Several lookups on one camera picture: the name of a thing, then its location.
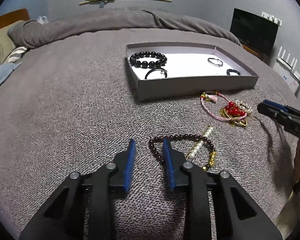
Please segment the pearl gold round brooch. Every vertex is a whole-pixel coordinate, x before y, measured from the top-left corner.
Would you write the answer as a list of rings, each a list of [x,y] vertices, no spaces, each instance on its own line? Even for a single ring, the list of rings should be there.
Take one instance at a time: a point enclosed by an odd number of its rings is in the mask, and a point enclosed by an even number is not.
[[[246,128],[248,117],[252,115],[253,109],[243,101],[230,101],[219,110],[221,117],[228,119],[230,126]]]

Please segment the silver wire bangle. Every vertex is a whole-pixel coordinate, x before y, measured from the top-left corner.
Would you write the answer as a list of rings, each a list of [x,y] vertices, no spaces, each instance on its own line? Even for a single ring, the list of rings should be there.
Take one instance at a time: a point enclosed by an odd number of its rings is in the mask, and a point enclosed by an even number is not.
[[[222,67],[223,66],[223,61],[220,60],[220,59],[209,57],[207,59],[207,61],[208,61],[208,63],[210,63],[211,65],[213,65],[215,67]]]

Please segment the pearl hair pin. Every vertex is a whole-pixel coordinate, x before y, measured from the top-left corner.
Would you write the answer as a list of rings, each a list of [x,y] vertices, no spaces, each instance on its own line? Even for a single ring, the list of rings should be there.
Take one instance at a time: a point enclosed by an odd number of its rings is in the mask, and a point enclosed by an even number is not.
[[[207,130],[198,137],[198,140],[194,143],[190,151],[185,155],[187,160],[193,160],[198,154],[202,147],[206,147],[209,150],[209,153],[212,153],[215,150],[211,140],[209,140],[210,135],[212,134],[215,128],[213,126],[208,126]]]

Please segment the white wifi router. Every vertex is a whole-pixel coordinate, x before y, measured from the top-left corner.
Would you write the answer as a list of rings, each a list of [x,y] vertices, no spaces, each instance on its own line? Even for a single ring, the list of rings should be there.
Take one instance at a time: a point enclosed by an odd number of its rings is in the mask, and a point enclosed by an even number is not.
[[[273,70],[283,78],[290,90],[296,94],[300,87],[300,73],[295,69],[298,59],[295,57],[290,61],[290,53],[281,46],[277,53]]]

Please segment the wooden tv stand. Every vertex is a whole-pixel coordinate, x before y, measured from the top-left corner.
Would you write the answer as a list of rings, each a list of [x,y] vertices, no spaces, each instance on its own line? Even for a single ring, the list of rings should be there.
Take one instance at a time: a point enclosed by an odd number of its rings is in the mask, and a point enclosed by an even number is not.
[[[263,55],[254,51],[253,49],[249,48],[248,46],[242,44],[242,47],[249,53],[251,53],[252,55],[254,55],[255,57],[257,57],[258,59],[262,60],[264,59]]]

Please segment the black monitor screen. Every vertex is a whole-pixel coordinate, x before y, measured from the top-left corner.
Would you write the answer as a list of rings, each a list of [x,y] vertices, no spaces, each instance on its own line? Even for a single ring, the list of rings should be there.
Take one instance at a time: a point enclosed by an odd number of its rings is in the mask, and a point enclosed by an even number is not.
[[[240,40],[241,44],[258,53],[271,55],[278,29],[276,23],[261,16],[234,9],[230,32]]]

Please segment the grey bed cover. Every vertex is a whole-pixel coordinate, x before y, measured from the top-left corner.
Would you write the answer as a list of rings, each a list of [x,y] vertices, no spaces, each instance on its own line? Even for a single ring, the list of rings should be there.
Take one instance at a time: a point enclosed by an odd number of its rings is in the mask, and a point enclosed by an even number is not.
[[[119,239],[182,239],[185,198],[173,194],[148,150],[158,135],[215,130],[213,172],[229,171],[275,219],[292,190],[296,137],[257,112],[246,128],[207,115],[200,94],[139,102],[126,74],[126,45],[212,44],[257,75],[254,89],[228,94],[255,108],[265,99],[298,106],[285,81],[241,46],[224,38],[164,29],[121,29],[72,36],[30,50],[0,86],[0,220],[19,234],[72,171],[97,170],[136,141],[132,187],[115,199]]]

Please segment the grey shallow cardboard tray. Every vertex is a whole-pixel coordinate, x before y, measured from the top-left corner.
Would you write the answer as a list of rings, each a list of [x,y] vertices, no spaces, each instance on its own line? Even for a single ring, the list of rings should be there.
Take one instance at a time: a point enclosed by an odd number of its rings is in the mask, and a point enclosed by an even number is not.
[[[126,58],[140,52],[167,57],[158,70],[127,62],[131,85],[140,101],[195,95],[208,90],[221,92],[254,88],[258,75],[236,53],[213,44],[150,42],[126,45]],[[222,67],[208,63],[209,57],[223,61]]]

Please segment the striped grey white pillow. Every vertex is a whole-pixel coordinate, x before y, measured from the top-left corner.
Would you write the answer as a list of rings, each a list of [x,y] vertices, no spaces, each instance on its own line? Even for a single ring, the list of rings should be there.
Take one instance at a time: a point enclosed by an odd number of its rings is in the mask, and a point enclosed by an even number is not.
[[[25,46],[20,46],[15,48],[10,55],[4,61],[5,63],[15,63],[16,61],[20,60],[23,55],[27,52],[28,48]]]

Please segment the olive green pillow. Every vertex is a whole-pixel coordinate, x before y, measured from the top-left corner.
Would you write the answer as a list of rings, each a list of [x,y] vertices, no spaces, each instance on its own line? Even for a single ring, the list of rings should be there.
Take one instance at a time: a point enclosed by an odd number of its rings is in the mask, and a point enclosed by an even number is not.
[[[8,31],[20,23],[24,23],[24,21],[19,20],[0,29],[0,65],[3,64],[10,53],[16,48],[16,45],[8,36]]]

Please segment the grey rolled duvet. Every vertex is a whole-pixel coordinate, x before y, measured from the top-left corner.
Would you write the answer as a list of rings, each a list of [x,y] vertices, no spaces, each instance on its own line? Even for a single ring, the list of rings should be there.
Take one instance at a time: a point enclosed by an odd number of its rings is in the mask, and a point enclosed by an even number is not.
[[[34,49],[83,33],[121,29],[188,31],[225,38],[239,46],[241,45],[234,34],[211,22],[200,18],[142,9],[140,7],[97,9],[47,24],[29,20],[16,24],[7,34],[16,45]]]

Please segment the white plastic bag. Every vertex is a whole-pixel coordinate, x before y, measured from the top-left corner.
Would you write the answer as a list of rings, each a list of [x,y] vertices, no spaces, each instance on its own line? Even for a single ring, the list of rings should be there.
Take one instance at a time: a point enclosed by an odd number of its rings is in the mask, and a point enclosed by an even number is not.
[[[40,24],[47,24],[49,21],[46,16],[39,16],[37,18],[37,22]]]

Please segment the wooden headboard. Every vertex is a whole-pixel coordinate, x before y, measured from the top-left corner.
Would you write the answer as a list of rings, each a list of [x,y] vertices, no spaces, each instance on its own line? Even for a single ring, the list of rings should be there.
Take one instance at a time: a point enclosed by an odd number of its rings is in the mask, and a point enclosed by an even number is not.
[[[28,10],[25,8],[9,12],[0,16],[0,29],[19,20],[28,21],[29,19]]]

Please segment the white wall power strip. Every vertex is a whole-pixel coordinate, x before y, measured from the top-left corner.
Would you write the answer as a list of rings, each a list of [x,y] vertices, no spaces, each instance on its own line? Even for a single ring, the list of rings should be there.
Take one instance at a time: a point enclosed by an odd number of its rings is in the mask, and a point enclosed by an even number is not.
[[[280,27],[282,26],[282,21],[279,18],[275,17],[274,15],[270,15],[266,12],[262,12],[261,17],[269,20],[270,22],[277,24]]]

